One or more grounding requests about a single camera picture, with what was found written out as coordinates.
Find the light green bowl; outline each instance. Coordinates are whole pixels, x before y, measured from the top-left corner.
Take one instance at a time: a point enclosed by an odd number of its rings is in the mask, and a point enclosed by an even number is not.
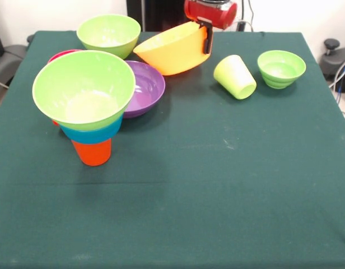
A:
[[[140,24],[128,16],[108,14],[83,22],[77,36],[87,49],[113,53],[125,59],[134,49]]]
[[[286,88],[306,71],[306,63],[301,57],[284,50],[262,53],[257,64],[263,80],[274,89]]]
[[[134,73],[124,60],[107,52],[83,50],[43,67],[32,95],[36,106],[60,125],[92,131],[119,119],[134,89]]]

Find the orange cup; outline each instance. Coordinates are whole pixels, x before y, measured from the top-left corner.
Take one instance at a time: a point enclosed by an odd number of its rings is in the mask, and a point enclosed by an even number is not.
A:
[[[109,160],[111,155],[111,138],[98,144],[82,144],[73,141],[81,161],[89,166],[98,166]]]

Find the black knob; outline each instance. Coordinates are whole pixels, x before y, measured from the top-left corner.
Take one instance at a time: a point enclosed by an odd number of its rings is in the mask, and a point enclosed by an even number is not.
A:
[[[329,38],[324,41],[324,45],[328,50],[335,50],[337,49],[341,44],[337,39]]]

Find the pink bowl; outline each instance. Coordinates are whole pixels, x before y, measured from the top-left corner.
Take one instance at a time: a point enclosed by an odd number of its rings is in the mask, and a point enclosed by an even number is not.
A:
[[[59,58],[60,56],[63,56],[65,54],[71,53],[71,52],[79,52],[82,49],[70,49],[70,50],[65,50],[63,52],[59,52],[56,55],[54,55],[53,57],[51,57],[51,59],[49,59],[48,63],[50,63],[51,61]]]

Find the white wall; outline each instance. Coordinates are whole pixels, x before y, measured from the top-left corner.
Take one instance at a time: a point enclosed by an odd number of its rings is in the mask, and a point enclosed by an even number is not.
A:
[[[317,59],[327,38],[345,47],[345,0],[251,0],[251,5],[255,31],[302,32]],[[249,19],[248,5],[246,10]]]
[[[125,0],[0,0],[0,37],[4,45],[27,44],[37,30],[76,30],[87,18],[127,14]]]
[[[324,52],[326,38],[337,38],[345,47],[345,0],[251,0],[251,4],[255,31],[302,32],[316,58]],[[83,20],[103,13],[126,15],[125,0],[0,0],[0,36],[5,45],[26,44],[36,30],[75,30]]]

